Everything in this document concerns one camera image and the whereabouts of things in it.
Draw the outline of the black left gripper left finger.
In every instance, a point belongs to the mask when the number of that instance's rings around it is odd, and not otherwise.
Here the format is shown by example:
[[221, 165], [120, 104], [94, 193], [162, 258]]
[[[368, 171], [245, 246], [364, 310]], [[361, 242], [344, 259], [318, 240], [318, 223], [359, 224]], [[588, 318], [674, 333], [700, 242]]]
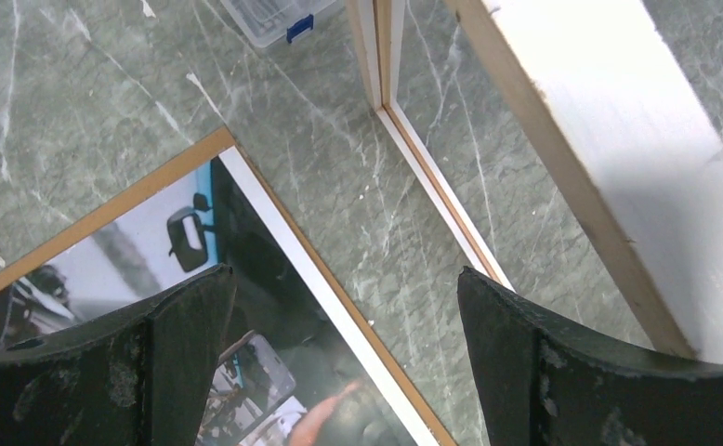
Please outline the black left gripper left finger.
[[236, 287], [217, 265], [0, 351], [0, 445], [192, 445]]

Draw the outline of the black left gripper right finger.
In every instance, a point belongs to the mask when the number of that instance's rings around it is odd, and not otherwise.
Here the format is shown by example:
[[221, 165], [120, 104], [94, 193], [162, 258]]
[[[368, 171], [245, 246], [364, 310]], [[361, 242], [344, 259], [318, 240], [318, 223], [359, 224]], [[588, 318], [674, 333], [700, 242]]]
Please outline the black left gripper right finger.
[[641, 348], [464, 268], [457, 301], [493, 445], [723, 445], [723, 365]]

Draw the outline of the printed photo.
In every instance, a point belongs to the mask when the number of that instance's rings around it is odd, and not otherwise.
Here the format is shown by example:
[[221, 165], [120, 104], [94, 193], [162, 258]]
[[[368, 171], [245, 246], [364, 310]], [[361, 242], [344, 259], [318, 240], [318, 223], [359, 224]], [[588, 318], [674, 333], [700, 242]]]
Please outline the printed photo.
[[237, 287], [192, 445], [420, 445], [216, 157], [0, 290], [0, 351], [226, 265]]

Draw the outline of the brown backing board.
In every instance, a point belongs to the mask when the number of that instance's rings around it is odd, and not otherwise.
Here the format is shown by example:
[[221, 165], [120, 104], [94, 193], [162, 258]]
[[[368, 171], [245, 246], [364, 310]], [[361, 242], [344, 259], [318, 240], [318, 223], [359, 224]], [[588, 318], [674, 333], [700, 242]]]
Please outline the brown backing board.
[[339, 332], [361, 357], [365, 370], [420, 445], [453, 445], [452, 435], [388, 351], [334, 273], [282, 204], [268, 181], [226, 126], [195, 143], [105, 204], [71, 224], [18, 261], [0, 270], [0, 290], [47, 260], [70, 249], [96, 230], [150, 199], [200, 165], [219, 157], [237, 178], [242, 191], [296, 264]]

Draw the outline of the white wooden picture frame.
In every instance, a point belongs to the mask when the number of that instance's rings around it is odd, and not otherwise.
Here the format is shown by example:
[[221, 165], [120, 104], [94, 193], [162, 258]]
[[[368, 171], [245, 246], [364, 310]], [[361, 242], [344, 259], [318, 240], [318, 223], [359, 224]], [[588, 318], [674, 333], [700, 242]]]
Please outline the white wooden picture frame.
[[639, 1], [451, 1], [662, 352], [723, 364], [723, 141]]

